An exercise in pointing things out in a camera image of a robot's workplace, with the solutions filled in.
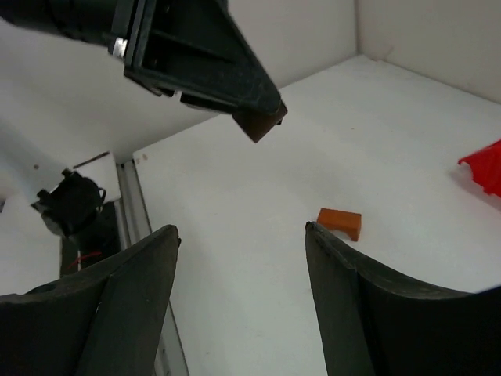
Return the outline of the red plastic bin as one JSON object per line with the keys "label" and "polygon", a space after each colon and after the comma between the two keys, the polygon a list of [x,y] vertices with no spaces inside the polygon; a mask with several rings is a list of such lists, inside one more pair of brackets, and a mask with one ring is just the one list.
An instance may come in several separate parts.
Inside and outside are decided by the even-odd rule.
{"label": "red plastic bin", "polygon": [[460,158],[457,164],[469,166],[472,180],[486,194],[500,197],[500,140]]}

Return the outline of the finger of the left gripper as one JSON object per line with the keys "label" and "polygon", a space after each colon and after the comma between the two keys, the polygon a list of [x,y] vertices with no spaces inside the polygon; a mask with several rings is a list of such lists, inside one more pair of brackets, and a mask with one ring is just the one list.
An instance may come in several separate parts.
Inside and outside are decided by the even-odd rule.
{"label": "finger of the left gripper", "polygon": [[139,1],[124,76],[157,96],[223,114],[283,117],[279,90],[222,1]]}

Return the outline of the dark brown small block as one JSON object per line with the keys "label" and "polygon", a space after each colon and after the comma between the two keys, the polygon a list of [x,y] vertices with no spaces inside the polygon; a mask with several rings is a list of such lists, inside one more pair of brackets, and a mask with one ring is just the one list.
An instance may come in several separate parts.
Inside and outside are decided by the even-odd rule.
{"label": "dark brown small block", "polygon": [[280,125],[287,115],[283,103],[274,114],[264,114],[254,110],[242,110],[232,114],[232,119],[243,132],[254,142],[259,142],[276,125]]}

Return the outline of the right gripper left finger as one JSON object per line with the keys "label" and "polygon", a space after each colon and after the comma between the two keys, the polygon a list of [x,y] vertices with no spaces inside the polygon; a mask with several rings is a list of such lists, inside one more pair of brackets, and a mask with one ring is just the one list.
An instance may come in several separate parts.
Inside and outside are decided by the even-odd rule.
{"label": "right gripper left finger", "polygon": [[132,248],[24,295],[1,297],[3,375],[151,375],[139,345]]}

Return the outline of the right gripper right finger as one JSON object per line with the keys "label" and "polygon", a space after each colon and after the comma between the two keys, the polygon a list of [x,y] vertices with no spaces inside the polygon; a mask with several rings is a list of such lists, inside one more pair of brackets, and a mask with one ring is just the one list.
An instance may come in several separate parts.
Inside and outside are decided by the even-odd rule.
{"label": "right gripper right finger", "polygon": [[305,227],[330,375],[497,375],[500,289],[456,291],[400,273],[324,227]]}

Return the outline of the orange arch wood block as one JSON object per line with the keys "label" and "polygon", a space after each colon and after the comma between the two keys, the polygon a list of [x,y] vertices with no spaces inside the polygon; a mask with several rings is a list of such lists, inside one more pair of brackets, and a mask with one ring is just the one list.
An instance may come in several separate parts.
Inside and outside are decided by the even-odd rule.
{"label": "orange arch wood block", "polygon": [[362,215],[355,212],[321,208],[316,222],[330,231],[340,231],[351,241],[358,241],[362,228]]}

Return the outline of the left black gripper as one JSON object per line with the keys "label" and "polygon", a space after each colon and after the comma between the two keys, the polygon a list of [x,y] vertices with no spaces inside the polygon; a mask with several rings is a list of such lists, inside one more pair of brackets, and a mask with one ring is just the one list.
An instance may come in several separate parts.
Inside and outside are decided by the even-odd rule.
{"label": "left black gripper", "polygon": [[114,21],[123,15],[119,1],[2,0],[1,18],[15,27],[61,38],[125,47],[125,36],[115,34]]}

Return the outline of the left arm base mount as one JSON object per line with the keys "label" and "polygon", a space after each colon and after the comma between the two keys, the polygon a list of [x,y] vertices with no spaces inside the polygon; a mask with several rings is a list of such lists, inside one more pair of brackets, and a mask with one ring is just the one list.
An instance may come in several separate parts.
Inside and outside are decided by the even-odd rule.
{"label": "left arm base mount", "polygon": [[76,171],[65,169],[52,191],[42,189],[31,207],[61,239],[60,276],[95,265],[122,250],[115,207],[106,190]]}

